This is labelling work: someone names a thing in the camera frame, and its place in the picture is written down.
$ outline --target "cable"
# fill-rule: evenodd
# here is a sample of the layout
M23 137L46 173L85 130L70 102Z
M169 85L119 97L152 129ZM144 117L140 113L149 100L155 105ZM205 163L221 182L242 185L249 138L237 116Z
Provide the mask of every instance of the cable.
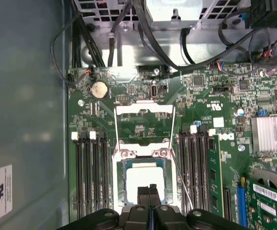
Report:
M73 10L74 13L76 13L78 10L73 2L73 0L69 0L70 1L70 5L71 5L71 8ZM105 64L104 64L104 61L102 59L102 56L101 56L101 53L95 43L95 40L93 39L93 37L91 36L90 32L88 31L86 25L85 25L85 22L83 20L82 17L79 18L78 20L78 27L79 27L79 31L86 43L86 47L87 49L89 50L89 53L91 55L91 58L94 62L94 64L97 66L97 67L104 67Z
M138 24L137 28L138 28L138 33L139 33L139 36L140 36L140 40L142 41L142 44L143 44L144 48L149 52L149 54L156 57L161 62L165 63L165 61L144 40L144 32L143 32L142 27L141 27L140 24Z
M144 34L146 35L147 39L150 42L151 47L153 48L153 50L163 58L163 60L165 61L165 63L167 63L169 66L171 66L172 68L179 70L179 71L183 71L183 72L187 72L187 71L193 71L196 70L200 67L203 67L205 65L208 65L214 61L218 61L221 58L225 57L226 55L228 55L229 53L231 53L233 50L235 50L237 47L239 47L240 44L242 44L244 41L246 41L247 39L249 39L251 36L253 36L254 34L258 33L259 31L261 31L261 29L255 29L252 30L251 32L249 32L247 35L245 35L244 37L242 37L238 42L236 42L233 46L231 46L230 48L228 48L227 50L225 50L224 52L208 59L205 60L201 63L195 64L195 65L189 65L189 66L177 66L168 56L167 54L162 50L161 46L158 44L158 42L156 41L156 39L154 38L152 31L149 27L148 21L145 17L144 14L144 10L143 7L140 3L139 0L133 0L133 5L136 11L136 14L138 16L139 22L142 26L142 29L144 31Z
M253 46L255 36L256 36L256 34L251 37L250 42L249 42L249 47L248 47L249 59L250 59L250 62L252 62L252 63L254 63L253 57L252 57L252 46Z
M246 73L232 73L232 72L228 72L228 71L225 71L225 70L221 70L222 73L225 73L225 74L229 74L229 75L232 75L232 76L236 76L236 77L243 77L243 76L246 76L246 75L249 75L249 74L252 74L252 73L255 73L261 69L267 69L267 70L270 70L270 69L276 69L277 68L277 65L274 65L274 66L270 66L270 65L267 65L267 66L259 66L249 72L246 72Z
M249 12L249 9L250 9L250 8L244 8L244 9L240 9L240 10L238 10L238 11L235 11L235 12L229 14L229 15L220 23L220 25L219 25L219 27L218 27L218 36L219 36L220 40L222 41L222 43L225 44L227 47L231 47L231 46L233 45L233 42L231 42L230 40L228 40L228 39L224 36L223 30L222 30L223 24L224 24L228 19L230 19L230 18L232 18L232 17L235 17L235 16L240 15L240 14L248 13L248 12ZM239 50L239 51L241 51L242 53L244 53L244 54L248 57L248 59L250 59L250 54L249 54L249 52L248 52L245 48L243 48L243 47L240 46L240 47L237 47L236 49Z
M193 61L193 59L189 55L188 50L187 50L187 46L186 46L186 38L187 38L189 33L190 33L190 28L185 28L185 29L181 30L181 47L182 47L184 55L185 55L186 59L189 61L189 63L190 64L195 64L195 62Z
M72 82L72 81L68 81L62 74L61 70L59 69L58 67L58 64L57 64L57 61L56 61L56 57L55 57L55 52L54 52L54 43L56 41L56 39L67 29L69 28L72 23L77 20L79 17L81 17L81 12L78 12L69 22L66 23L66 25L63 26L63 28L54 36L54 38L51 40L51 43L50 43L50 57L51 57L51 60L53 62L53 65L54 65L54 69L56 70L58 76L60 77L60 79L67 85L69 86L74 86L78 83L80 83L80 81L85 77L87 76L87 74L90 73L90 70L87 70L85 71L79 78L78 80L76 80L75 82Z
M118 18L114 22L112 28L111 28L111 33L115 33L117 26L123 21L127 13L130 11L131 8L131 1L128 1L121 12L119 14ZM115 51L115 38L110 38L109 40L109 45L110 45L110 53L109 53L109 58L108 58L108 67L111 67L113 65L113 58L114 58L114 51Z

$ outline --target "white label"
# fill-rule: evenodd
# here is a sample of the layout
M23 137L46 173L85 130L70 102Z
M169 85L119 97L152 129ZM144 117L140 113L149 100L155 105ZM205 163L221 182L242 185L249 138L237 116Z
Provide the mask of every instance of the white label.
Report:
M212 103L212 104L207 104L206 107L211 108L212 111L221 111L223 104Z
M261 203L261 209L265 210L266 212L269 212L270 214L272 214L275 217L277 216L277 212L274 208L272 208L262 202L260 202L260 203Z
M223 133L223 134L218 134L219 136L219 140L235 140L235 136L234 136L234 133L229 133L229 134L226 134L226 133Z
M11 212L12 200L12 165L0 168L0 218Z
M253 184L253 190L259 194L267 196L268 198L277 201L277 193L272 192L266 188Z

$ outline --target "green circuit board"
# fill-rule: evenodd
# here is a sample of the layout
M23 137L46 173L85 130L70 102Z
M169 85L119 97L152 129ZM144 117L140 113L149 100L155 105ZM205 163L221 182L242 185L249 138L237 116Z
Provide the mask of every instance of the green circuit board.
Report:
M252 69L252 65L226 63L225 69L245 73ZM86 69L70 69L68 73L77 79L84 71ZM108 87L107 95L101 100L92 95L92 85L98 81ZM151 86L156 86L156 93ZM173 113L146 111L115 116L114 109L117 106L129 106L141 100L152 100L158 105L173 105L175 116ZM237 113L239 109L243 109L243 115ZM250 117L273 114L277 114L277 71L272 76L260 71L245 77L235 77L222 74L214 66L203 67L188 74L172 73L165 66L95 68L75 88L68 89L70 220L74 221L97 207L114 208L112 155L116 149L116 120L119 139L128 143L147 145L172 137L172 148L178 163L182 161L180 134L183 129L198 121L208 130L215 130L213 136L214 141L218 142L218 156L212 167L221 171L217 172L219 176L216 178L221 179L223 187L230 189L230 219L238 223L236 187L240 184L241 177L246 177L251 168L277 172L277 152L271 155L253 152L250 126ZM80 136L90 131L101 137L100 142L82 147L83 150L91 150L93 157L89 156L89 152L78 157L76 153L81 147L71 137L74 132ZM79 168L78 158L84 162ZM167 160L166 163L169 167L171 161ZM92 171L95 166L100 167L97 173ZM89 211L86 207L81 209L79 216L78 204L95 200L93 195L90 199L83 199L84 201L78 198L78 175L84 170L87 173L82 180L89 181L92 185L88 187L83 182L79 187L82 190L79 195L86 197L87 193L94 194L97 189L101 193L105 187L106 198L99 197L99 203L92 204ZM118 182L123 180L122 170L119 164L117 171L121 173ZM95 185L102 183L104 178L108 186L97 188ZM173 201L176 204L181 203L184 198L184 194L179 192L182 190L181 182L177 182L177 201ZM122 190L124 184L119 183L118 186ZM223 188L218 187L218 181L212 180L210 187L216 187L216 193L217 190L220 191L216 207L223 207ZM122 205L123 195L118 195ZM165 196L166 202L171 203L173 196L175 194ZM210 202L210 209L214 210L214 203L212 200ZM224 211L219 210L218 215L224 216Z

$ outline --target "ram slot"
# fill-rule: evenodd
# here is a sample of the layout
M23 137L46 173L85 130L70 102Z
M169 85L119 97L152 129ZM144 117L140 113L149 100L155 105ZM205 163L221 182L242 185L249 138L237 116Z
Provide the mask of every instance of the ram slot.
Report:
M84 202L83 202L83 155L82 143L76 143L76 175L77 175L77 211L78 219L84 216Z
M181 163L181 173L183 176L183 180L185 182L185 185L187 188L189 188L189 160L188 160L188 154L187 154L187 148L188 148L188 139L185 137L185 134L180 133L180 139L179 139L179 150L180 150L180 163ZM188 198L186 196L186 193L184 189L182 189L182 212L184 214L188 213L190 210L189 208L189 202Z
M109 208L109 164L108 164L108 152L107 152L107 142L106 138L100 138L100 149L101 149L101 158L102 158L102 208Z
M99 141L91 140L91 153L92 153L92 169L93 169L93 188L94 188L94 207L95 211L101 209L101 189L100 189L100 158L99 158Z
M93 212L93 194L92 194L92 156L90 149L90 140L84 143L85 151L85 164L84 164L84 175L85 175L85 201L86 201L86 214L89 215Z
M199 174L201 175L200 184L202 191L202 209L210 211L210 189L209 189L209 176L208 176L208 138L204 134L200 134L199 137Z
M180 134L180 160L183 179L188 187L194 208L210 210L208 182L208 138L202 134ZM189 211L188 199L183 192L183 212Z

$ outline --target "heatsink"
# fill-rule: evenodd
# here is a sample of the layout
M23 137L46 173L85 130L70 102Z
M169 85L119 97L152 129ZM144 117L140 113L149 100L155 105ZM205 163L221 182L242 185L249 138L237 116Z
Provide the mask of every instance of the heatsink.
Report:
M253 151L277 151L277 116L251 118Z

